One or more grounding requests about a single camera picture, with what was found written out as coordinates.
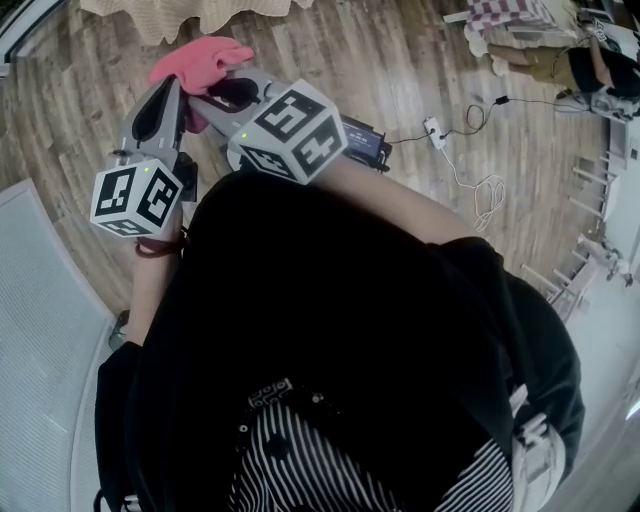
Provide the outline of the grey white waist bag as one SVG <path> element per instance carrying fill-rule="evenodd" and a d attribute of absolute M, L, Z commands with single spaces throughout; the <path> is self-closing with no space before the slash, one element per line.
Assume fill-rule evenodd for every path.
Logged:
<path fill-rule="evenodd" d="M 520 424 L 516 422 L 521 409 L 529 406 L 526 385 L 516 387 L 509 402 L 515 420 L 512 512 L 539 512 L 561 483 L 566 466 L 565 444 L 542 412 L 536 412 Z"/>

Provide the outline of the round table checkered beige tablecloth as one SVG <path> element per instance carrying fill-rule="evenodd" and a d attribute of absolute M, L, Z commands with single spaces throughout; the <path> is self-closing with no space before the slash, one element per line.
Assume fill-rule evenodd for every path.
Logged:
<path fill-rule="evenodd" d="M 182 23 L 190 18 L 200 21 L 203 34 L 211 34 L 241 12 L 284 17 L 292 4 L 307 9 L 313 3 L 314 0 L 80 0 L 83 10 L 101 17 L 126 12 L 147 45 L 173 43 Z"/>

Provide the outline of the small black display screen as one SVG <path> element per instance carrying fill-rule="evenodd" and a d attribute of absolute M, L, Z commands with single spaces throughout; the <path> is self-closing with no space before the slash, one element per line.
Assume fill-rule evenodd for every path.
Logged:
<path fill-rule="evenodd" d="M 345 115 L 341 115 L 341 122 L 348 142 L 344 154 L 381 174 L 387 173 L 392 145 L 386 141 L 386 135 Z"/>

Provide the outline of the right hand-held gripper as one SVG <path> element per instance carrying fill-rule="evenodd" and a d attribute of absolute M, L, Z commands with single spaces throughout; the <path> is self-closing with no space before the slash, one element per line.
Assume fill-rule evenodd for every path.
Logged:
<path fill-rule="evenodd" d="M 307 185 L 348 147 L 339 111 L 299 79 L 253 115 L 273 82 L 272 75 L 256 67 L 229 71 L 222 96 L 230 101 L 188 97 L 188 131 L 198 134 L 211 127 L 231 138 L 229 148 L 258 171 Z"/>

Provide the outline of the person's right forearm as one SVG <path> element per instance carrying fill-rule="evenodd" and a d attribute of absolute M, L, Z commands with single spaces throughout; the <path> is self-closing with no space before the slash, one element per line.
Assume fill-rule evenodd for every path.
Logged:
<path fill-rule="evenodd" d="M 445 244 L 478 235 L 458 214 L 442 204 L 346 157 L 334 160 L 313 184 L 425 244 Z"/>

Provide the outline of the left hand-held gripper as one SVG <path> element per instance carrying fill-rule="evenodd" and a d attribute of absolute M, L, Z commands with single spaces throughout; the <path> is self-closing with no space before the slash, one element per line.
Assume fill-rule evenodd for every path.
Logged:
<path fill-rule="evenodd" d="M 90 221 L 118 237 L 160 234 L 174 209 L 197 196 L 197 163 L 174 149 L 181 119 L 175 75 L 153 84 L 126 116 L 119 149 L 98 173 Z"/>

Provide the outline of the person's grey shoe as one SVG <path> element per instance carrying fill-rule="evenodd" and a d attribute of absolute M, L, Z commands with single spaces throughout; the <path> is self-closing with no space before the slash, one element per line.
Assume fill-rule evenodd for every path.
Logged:
<path fill-rule="evenodd" d="M 108 345 L 110 349 L 115 352 L 127 341 L 126 328 L 129 323 L 130 311 L 122 311 L 116 319 L 116 323 L 109 335 Z"/>

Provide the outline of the frosted glass door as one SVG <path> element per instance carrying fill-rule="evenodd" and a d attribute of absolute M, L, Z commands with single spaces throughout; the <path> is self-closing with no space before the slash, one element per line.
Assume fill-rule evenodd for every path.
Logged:
<path fill-rule="evenodd" d="M 97 369 L 114 325 L 33 181 L 0 192 L 0 512 L 93 512 Z"/>

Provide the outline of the white power strip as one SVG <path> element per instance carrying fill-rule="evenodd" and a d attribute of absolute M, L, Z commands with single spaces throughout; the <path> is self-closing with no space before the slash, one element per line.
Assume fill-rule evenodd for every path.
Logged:
<path fill-rule="evenodd" d="M 440 123 L 435 117 L 429 117 L 423 123 L 425 132 L 433 147 L 440 151 L 446 145 L 446 136 L 441 130 Z"/>

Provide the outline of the red checkered tablecloth table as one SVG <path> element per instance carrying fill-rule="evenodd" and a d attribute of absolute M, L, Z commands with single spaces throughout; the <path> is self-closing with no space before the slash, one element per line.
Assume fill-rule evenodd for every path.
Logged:
<path fill-rule="evenodd" d="M 541 83 L 551 83 L 558 49 L 546 47 L 516 48 L 489 43 L 485 32 L 499 26 L 522 29 L 539 37 L 560 30 L 545 4 L 546 0 L 467 0 L 469 16 L 464 36 L 469 51 L 476 58 L 488 55 L 493 72 L 503 76 L 509 72 L 524 74 Z"/>

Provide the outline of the person's left forearm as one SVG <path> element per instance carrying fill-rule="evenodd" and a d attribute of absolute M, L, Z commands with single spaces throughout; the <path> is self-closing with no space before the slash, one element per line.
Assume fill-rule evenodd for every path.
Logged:
<path fill-rule="evenodd" d="M 136 263 L 127 340 L 142 346 L 164 293 L 181 261 L 183 215 L 175 210 L 163 231 L 135 245 Z"/>

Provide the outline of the white desk frame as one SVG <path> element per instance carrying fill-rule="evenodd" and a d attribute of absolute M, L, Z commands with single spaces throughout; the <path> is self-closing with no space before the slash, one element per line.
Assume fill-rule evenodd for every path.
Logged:
<path fill-rule="evenodd" d="M 617 250 L 629 264 L 634 285 L 627 288 L 620 277 L 610 284 L 624 292 L 640 288 L 640 118 L 609 125 L 609 145 L 596 161 L 581 159 L 573 167 L 578 187 L 567 197 L 569 204 L 594 222 L 589 235 Z M 608 272 L 577 243 L 569 243 L 568 263 L 543 274 L 523 264 L 524 276 L 542 287 L 547 301 L 567 321 Z"/>

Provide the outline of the person's striped trousers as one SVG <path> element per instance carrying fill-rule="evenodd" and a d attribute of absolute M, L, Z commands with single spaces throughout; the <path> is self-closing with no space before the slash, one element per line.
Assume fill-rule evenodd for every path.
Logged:
<path fill-rule="evenodd" d="M 419 509 L 285 405 L 259 409 L 241 431 L 249 441 L 234 475 L 231 512 L 513 512 L 511 469 L 492 441 L 433 507 Z"/>

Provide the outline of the pink cloth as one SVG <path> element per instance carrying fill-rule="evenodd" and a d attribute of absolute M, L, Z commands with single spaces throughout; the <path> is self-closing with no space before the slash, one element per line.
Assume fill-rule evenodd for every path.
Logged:
<path fill-rule="evenodd" d="M 238 41 L 221 36 L 203 36 L 193 40 L 163 56 L 148 75 L 149 84 L 163 81 L 169 76 L 177 77 L 182 90 L 191 96 L 213 98 L 209 90 L 227 78 L 230 67 L 243 64 L 254 57 L 254 51 Z M 248 89 L 223 89 L 225 99 L 237 106 L 255 103 Z M 178 134 L 185 131 L 198 134 L 206 129 L 209 122 L 189 105 L 184 106 L 183 116 L 178 122 Z"/>

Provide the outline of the person's black shirt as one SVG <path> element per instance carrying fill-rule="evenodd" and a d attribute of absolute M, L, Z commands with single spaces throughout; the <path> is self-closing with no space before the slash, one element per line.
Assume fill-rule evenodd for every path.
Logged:
<path fill-rule="evenodd" d="M 580 383 L 559 315 L 483 238 L 425 244 L 321 187 L 237 172 L 197 207 L 144 344 L 99 368 L 96 503 L 231 512 L 241 427 L 278 402 L 429 509 L 488 441 L 511 469 L 520 385 L 516 422 L 542 412 L 565 444 L 560 487 Z"/>

